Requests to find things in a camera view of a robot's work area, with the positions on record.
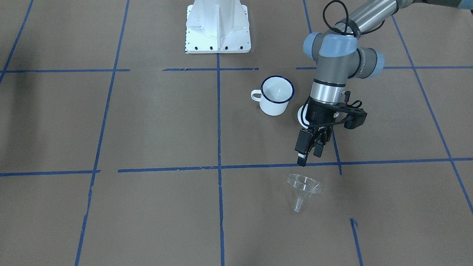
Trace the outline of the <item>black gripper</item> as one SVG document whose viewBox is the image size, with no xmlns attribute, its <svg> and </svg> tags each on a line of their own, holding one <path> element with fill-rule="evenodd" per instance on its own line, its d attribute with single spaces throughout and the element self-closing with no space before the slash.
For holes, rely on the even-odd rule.
<svg viewBox="0 0 473 266">
<path fill-rule="evenodd" d="M 305 118 L 309 122 L 309 128 L 300 129 L 295 151 L 297 152 L 297 165 L 306 166 L 307 157 L 312 149 L 314 138 L 316 138 L 313 155 L 321 157 L 324 147 L 332 137 L 332 126 L 325 126 L 320 129 L 321 125 L 334 123 L 333 117 L 336 108 L 340 105 L 323 104 L 315 100 L 306 101 Z"/>
</svg>

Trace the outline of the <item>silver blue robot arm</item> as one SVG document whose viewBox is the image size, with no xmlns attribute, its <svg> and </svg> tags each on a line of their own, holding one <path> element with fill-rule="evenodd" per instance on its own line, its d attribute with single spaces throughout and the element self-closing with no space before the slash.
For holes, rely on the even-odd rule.
<svg viewBox="0 0 473 266">
<path fill-rule="evenodd" d="M 295 151 L 297 164 L 304 167 L 311 152 L 320 157 L 330 141 L 333 126 L 347 129 L 363 125 L 367 113 L 357 100 L 350 104 L 348 79 L 373 78 L 385 67 L 385 57 L 372 48 L 358 46 L 363 35 L 380 29 L 389 17 L 414 3 L 413 0 L 369 0 L 353 13 L 342 5 L 345 18 L 330 25 L 326 20 L 327 6 L 322 12 L 328 28 L 324 33 L 312 32 L 303 43 L 304 54 L 316 62 L 316 74 L 310 95 L 298 114 L 302 129 Z"/>
</svg>

